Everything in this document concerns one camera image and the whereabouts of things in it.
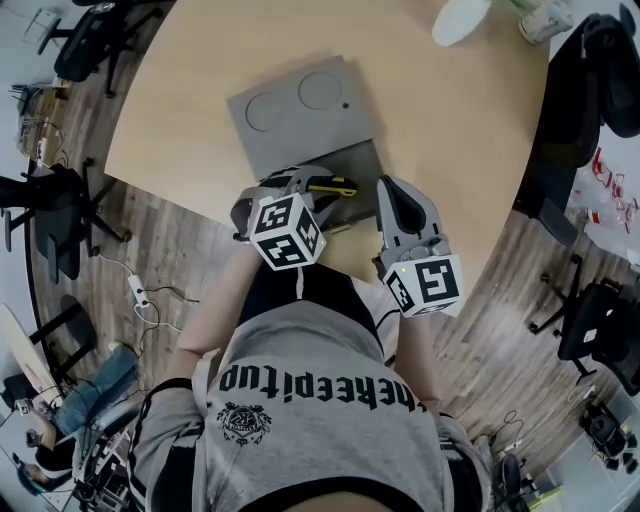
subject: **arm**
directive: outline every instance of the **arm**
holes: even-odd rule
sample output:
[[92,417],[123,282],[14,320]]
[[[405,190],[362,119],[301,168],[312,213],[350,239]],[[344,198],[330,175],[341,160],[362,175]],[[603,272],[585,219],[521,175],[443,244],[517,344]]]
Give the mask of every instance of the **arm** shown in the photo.
[[442,391],[429,321],[429,315],[400,317],[395,371],[418,400],[437,406]]
[[205,353],[218,348],[226,350],[261,263],[262,257],[251,245],[242,245],[234,252],[178,338],[163,381],[191,378]]
[[29,415],[35,420],[38,432],[42,434],[40,445],[53,450],[56,445],[56,427],[35,409],[32,409]]

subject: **marker cube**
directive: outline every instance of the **marker cube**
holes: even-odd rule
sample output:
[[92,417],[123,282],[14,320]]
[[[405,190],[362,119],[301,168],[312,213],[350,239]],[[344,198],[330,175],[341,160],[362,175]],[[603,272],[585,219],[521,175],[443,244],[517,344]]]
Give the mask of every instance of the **marker cube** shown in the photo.
[[384,276],[405,317],[442,311],[452,314],[463,297],[460,259],[456,255],[399,261]]
[[311,265],[327,244],[298,193],[261,199],[249,240],[273,270]]

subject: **gray t-shirt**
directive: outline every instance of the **gray t-shirt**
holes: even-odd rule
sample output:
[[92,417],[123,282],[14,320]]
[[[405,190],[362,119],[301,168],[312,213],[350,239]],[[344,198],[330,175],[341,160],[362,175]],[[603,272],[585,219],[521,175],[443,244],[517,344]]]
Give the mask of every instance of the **gray t-shirt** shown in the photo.
[[339,491],[392,510],[449,510],[436,421],[383,363],[366,329],[317,304],[253,318],[204,411],[184,379],[147,398],[130,457],[134,496],[153,512],[283,510]]

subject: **shirt logo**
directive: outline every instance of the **shirt logo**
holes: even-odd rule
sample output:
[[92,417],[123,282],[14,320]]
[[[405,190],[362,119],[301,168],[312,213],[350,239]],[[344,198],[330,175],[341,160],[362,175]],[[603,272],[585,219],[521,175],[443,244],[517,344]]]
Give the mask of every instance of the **shirt logo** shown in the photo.
[[217,416],[224,438],[245,446],[252,441],[260,444],[262,438],[271,432],[271,418],[264,413],[261,405],[236,405],[227,402],[225,408]]

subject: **circular indentation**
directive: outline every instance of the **circular indentation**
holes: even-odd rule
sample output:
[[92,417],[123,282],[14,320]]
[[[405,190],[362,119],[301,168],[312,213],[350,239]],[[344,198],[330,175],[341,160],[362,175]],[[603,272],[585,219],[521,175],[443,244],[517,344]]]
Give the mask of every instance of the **circular indentation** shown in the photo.
[[256,131],[272,130],[282,120],[280,98],[271,92],[261,92],[247,105],[245,118],[249,126]]
[[316,71],[305,76],[298,86],[300,101],[312,110],[333,107],[342,96],[342,85],[333,75]]

